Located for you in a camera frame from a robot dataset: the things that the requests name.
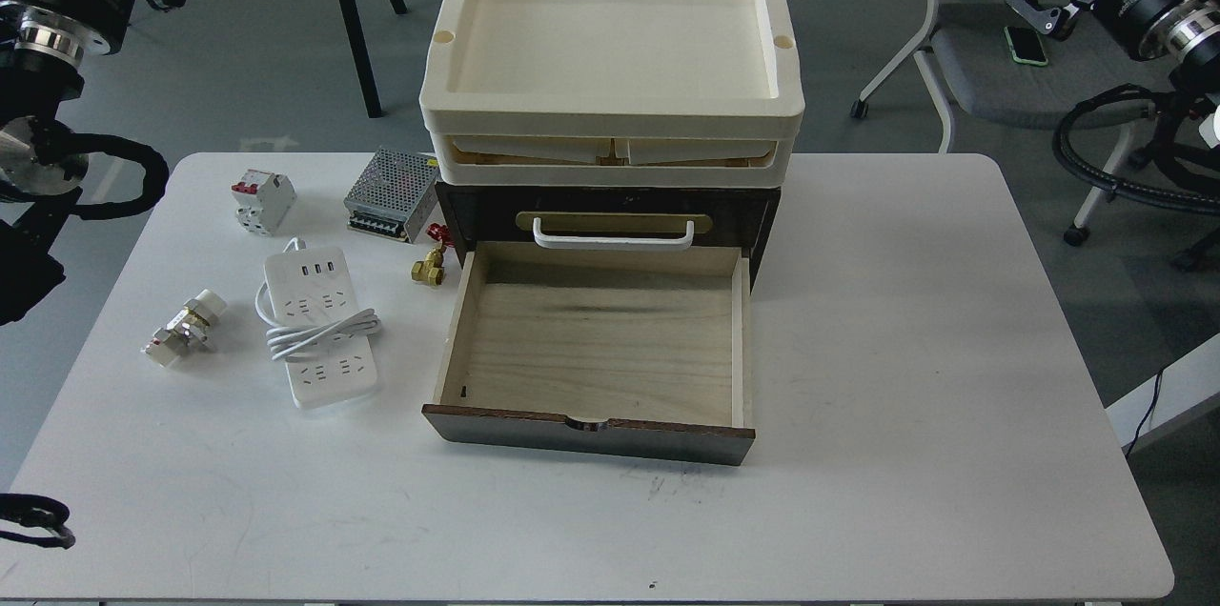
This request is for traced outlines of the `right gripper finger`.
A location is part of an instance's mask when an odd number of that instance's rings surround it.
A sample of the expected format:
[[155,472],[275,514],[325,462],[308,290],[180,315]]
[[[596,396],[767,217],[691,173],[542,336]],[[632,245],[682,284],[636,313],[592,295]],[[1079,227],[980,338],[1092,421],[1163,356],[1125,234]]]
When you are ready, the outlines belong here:
[[1092,9],[1092,0],[1006,0],[1035,30],[1054,40],[1068,40],[1080,12]]

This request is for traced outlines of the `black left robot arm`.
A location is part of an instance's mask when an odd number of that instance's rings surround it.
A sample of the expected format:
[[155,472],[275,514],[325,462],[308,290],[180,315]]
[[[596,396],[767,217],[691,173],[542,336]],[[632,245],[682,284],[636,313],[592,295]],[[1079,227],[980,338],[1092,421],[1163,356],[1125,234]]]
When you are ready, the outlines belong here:
[[[185,0],[146,0],[177,10]],[[22,319],[61,280],[50,248],[71,216],[117,219],[151,210],[170,182],[170,165],[143,143],[70,130],[56,113],[83,88],[85,54],[123,45],[135,0],[2,0],[2,201],[26,202],[2,224],[4,323]],[[82,202],[81,182],[95,152],[143,168],[142,193],[121,202]]]

